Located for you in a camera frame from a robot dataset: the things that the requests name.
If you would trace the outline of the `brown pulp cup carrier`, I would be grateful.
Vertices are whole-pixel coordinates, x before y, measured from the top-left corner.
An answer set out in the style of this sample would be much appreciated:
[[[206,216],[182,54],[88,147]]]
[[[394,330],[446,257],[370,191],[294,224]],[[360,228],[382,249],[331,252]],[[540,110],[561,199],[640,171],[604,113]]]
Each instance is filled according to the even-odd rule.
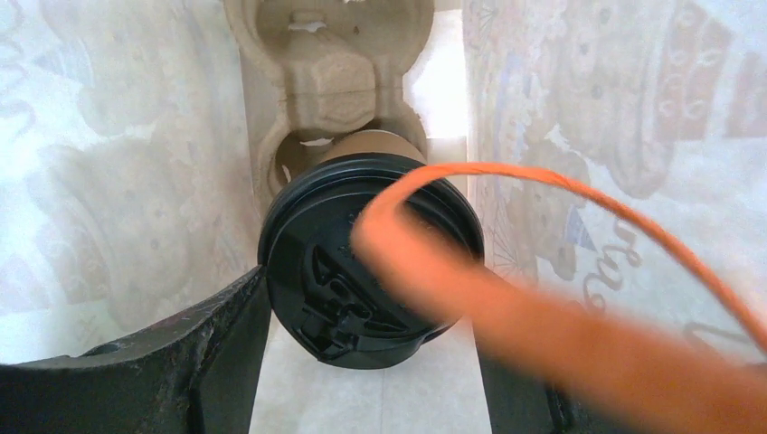
[[[301,144],[382,129],[428,150],[404,78],[424,51],[431,1],[227,1],[238,44],[255,203],[265,212],[285,183],[281,146],[300,168]]]

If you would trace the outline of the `brown paper coffee cup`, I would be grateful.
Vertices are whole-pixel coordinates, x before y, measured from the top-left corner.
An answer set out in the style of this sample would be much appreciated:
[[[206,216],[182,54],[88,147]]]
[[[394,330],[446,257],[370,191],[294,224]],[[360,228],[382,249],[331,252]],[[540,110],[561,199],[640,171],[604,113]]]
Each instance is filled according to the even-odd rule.
[[[423,164],[427,163],[425,155],[413,143],[380,129],[362,130],[344,137],[332,145],[318,162],[325,163],[342,156],[370,153],[403,156]]]

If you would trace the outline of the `black plastic cup lid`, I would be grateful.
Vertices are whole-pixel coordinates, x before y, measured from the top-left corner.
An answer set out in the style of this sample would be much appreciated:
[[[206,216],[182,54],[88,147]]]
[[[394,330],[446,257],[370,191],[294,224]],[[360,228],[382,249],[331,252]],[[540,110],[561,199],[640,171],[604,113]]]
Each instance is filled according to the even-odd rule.
[[[267,212],[258,259],[271,307],[321,363],[389,368],[447,331],[390,298],[350,244],[365,206],[418,165],[384,153],[336,157],[288,182]]]

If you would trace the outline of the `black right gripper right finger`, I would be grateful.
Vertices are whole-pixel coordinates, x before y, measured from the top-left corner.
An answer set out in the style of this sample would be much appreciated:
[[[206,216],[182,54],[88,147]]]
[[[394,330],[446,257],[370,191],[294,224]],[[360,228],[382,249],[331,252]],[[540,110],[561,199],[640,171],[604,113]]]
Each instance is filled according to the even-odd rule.
[[[506,367],[482,343],[477,350],[493,433],[600,431],[600,422],[565,392]]]

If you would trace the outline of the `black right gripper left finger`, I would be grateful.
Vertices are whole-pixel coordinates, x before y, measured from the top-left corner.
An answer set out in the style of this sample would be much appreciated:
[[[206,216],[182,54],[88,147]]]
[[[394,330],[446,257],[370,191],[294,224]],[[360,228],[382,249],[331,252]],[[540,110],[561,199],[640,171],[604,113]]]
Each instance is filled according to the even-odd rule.
[[[262,268],[79,356],[1,368],[4,433],[246,433],[270,328]]]

